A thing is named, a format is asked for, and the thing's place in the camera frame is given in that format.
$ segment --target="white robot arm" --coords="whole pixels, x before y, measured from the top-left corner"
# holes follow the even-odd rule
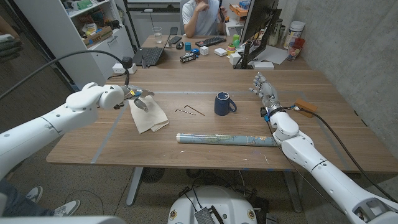
[[[134,85],[85,85],[55,110],[0,134],[0,179],[59,136],[94,123],[98,119],[98,108],[110,110],[124,100],[134,100],[138,108],[147,111],[139,97],[153,94]]]
[[[398,204],[374,195],[345,175],[317,149],[313,141],[299,130],[298,124],[285,112],[278,102],[274,87],[258,73],[250,90],[262,99],[271,125],[272,134],[283,153],[292,161],[309,171],[330,197],[344,211],[351,223],[387,224],[397,223]]]

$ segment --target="wooden desk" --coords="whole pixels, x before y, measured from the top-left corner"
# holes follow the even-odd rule
[[[186,43],[191,42],[192,48],[199,48],[195,45],[195,42],[200,40],[205,40],[210,38],[209,36],[195,36],[193,38],[188,38],[187,36],[182,36],[180,41]],[[173,48],[165,48],[162,56],[159,59],[159,64],[152,68],[154,69],[180,69],[180,68],[193,68],[193,69],[232,69],[232,65],[229,62],[229,59],[224,57],[220,57],[214,53],[214,49],[221,47],[222,49],[226,49],[228,44],[232,43],[232,37],[228,36],[226,42],[213,45],[209,47],[208,55],[199,55],[199,57],[194,62],[181,63],[180,56],[185,55],[185,46],[183,49],[176,49],[175,45]],[[155,36],[151,35],[144,42],[142,47],[163,47],[165,41],[167,40],[167,36],[163,36],[163,43],[158,44],[155,41]],[[311,70],[311,68],[307,65],[305,60],[302,57],[298,57],[293,62],[284,61],[282,64],[275,64],[275,70]]]
[[[131,77],[131,83],[157,92],[154,99],[165,111],[169,125],[154,133],[139,134],[129,108],[100,110],[95,124],[66,134],[47,156],[47,161],[58,164],[94,162],[98,165],[139,167],[289,170],[291,165],[275,147],[179,144],[175,140],[177,133],[270,136],[259,115],[261,101],[248,92],[255,74],[253,70],[232,69],[223,72],[208,69],[204,72],[190,68],[189,64],[184,69],[139,70]],[[364,170],[397,172],[398,162],[322,73],[273,70],[263,72],[263,75],[279,91],[282,105],[290,106],[297,98],[317,105],[318,114],[336,131]],[[122,85],[123,82],[124,78],[115,78],[109,84]],[[230,93],[238,106],[236,113],[227,116],[214,114],[214,99],[219,91]],[[206,116],[175,112],[185,105]],[[317,119],[294,111],[289,114],[328,160],[343,171],[357,171]],[[93,161],[101,145],[104,148]]]

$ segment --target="blue mug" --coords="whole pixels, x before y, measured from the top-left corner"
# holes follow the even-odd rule
[[[235,112],[237,109],[236,104],[229,98],[228,93],[217,93],[216,100],[214,101],[214,113],[220,116],[227,115],[230,111]]]

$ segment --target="white shirt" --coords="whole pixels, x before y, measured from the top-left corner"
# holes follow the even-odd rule
[[[218,20],[218,0],[208,0],[209,8],[198,13],[197,26],[194,35],[216,35]],[[189,0],[182,7],[182,22],[188,24],[193,16],[193,12],[197,7],[195,0]]]

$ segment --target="mug handle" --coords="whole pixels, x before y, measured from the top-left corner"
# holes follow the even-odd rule
[[[237,110],[236,104],[231,99],[229,99],[229,102],[235,107],[235,109],[232,109],[231,106],[229,106],[230,112],[236,112]]]

